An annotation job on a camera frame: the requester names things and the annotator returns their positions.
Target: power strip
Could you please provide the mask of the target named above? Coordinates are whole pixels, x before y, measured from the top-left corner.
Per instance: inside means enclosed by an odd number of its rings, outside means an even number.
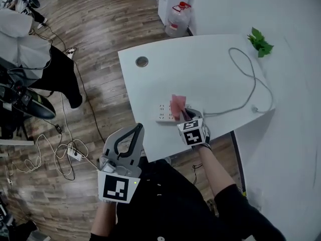
[[[203,108],[196,102],[190,102],[185,105],[186,109],[195,109],[201,112],[203,115]],[[172,115],[170,103],[160,103],[155,106],[154,118],[158,123],[177,123]]]
[[[67,154],[77,161],[81,161],[81,158],[83,157],[82,153],[72,147],[68,147]]]

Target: pink cloth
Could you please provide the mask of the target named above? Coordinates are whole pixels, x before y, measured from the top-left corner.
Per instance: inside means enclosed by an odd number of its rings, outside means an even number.
[[[187,115],[185,111],[185,104],[186,104],[186,96],[174,95],[174,94],[172,95],[171,111],[176,121],[180,120],[181,112]]]

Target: gray cable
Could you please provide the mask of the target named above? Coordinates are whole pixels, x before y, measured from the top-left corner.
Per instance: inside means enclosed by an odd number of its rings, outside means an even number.
[[[245,73],[238,65],[237,63],[234,61],[232,55],[231,55],[231,51],[232,50],[237,50],[239,52],[241,52],[242,54],[244,54],[246,56],[246,58],[249,60],[250,64],[251,64],[251,68],[252,68],[252,72],[253,72],[253,75],[249,75],[247,73]],[[232,109],[229,109],[229,110],[225,110],[225,111],[221,111],[221,112],[204,112],[204,115],[207,115],[207,116],[215,116],[215,115],[222,115],[222,114],[226,114],[228,112],[231,112],[231,111],[235,111],[235,110],[239,110],[239,109],[242,109],[243,107],[245,107],[247,105],[247,103],[249,102],[250,98],[252,97],[252,94],[254,93],[255,91],[255,88],[256,88],[256,81],[259,81],[270,93],[271,95],[271,105],[269,107],[268,110],[266,111],[259,111],[256,107],[254,108],[254,112],[258,112],[258,113],[266,113],[267,111],[271,110],[272,106],[273,106],[273,94],[271,92],[271,90],[259,79],[255,76],[255,72],[254,72],[254,67],[253,67],[253,64],[252,64],[252,61],[250,59],[250,57],[247,56],[247,54],[245,54],[242,50],[238,49],[238,48],[235,48],[235,47],[231,47],[228,51],[229,53],[229,56],[231,58],[231,60],[233,61],[234,65],[247,77],[249,78],[253,78],[254,79],[254,85],[253,85],[253,88],[252,88],[252,91],[250,93],[250,95],[248,96],[248,98],[246,99],[245,103],[243,103],[241,106],[239,107],[236,107],[236,108],[232,108]]]

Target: wooden floor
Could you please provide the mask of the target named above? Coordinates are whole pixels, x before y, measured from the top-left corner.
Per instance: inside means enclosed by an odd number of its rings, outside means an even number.
[[[156,0],[40,0],[40,3],[39,11],[49,18],[47,24],[52,30],[67,47],[78,48],[74,60],[104,138],[121,127],[134,124],[117,52],[168,38],[157,15]],[[53,38],[54,45],[63,50],[62,43],[48,29],[37,32]],[[78,73],[77,78],[83,93]],[[52,123],[64,129],[62,142],[66,144],[70,137],[64,123],[60,94],[55,93],[50,101],[57,112]],[[94,162],[102,152],[103,142],[89,104],[85,102],[80,108],[71,110],[65,98],[64,102],[73,138],[81,139],[88,146],[89,159]],[[60,140],[55,128],[39,119],[31,119],[27,123],[27,131],[35,139],[45,134],[53,147]],[[48,143],[40,138],[39,146],[42,151],[41,168],[29,174],[14,170],[12,188],[7,183],[4,161],[1,160],[0,188],[7,197],[9,209],[20,222],[29,216],[53,240],[88,240],[98,202],[96,169],[85,160],[80,163],[73,161],[76,180],[65,180],[56,170]],[[219,161],[240,185],[230,135],[218,138],[212,146]],[[37,146],[2,147],[2,150],[8,151],[9,160],[25,170],[23,161],[30,159],[35,162],[39,155]],[[195,178],[192,165],[198,163],[199,159],[193,152],[173,159],[175,168],[191,182]],[[64,159],[62,166],[66,172],[69,170]],[[197,169],[196,173],[196,186],[204,199],[212,198],[203,168]]]

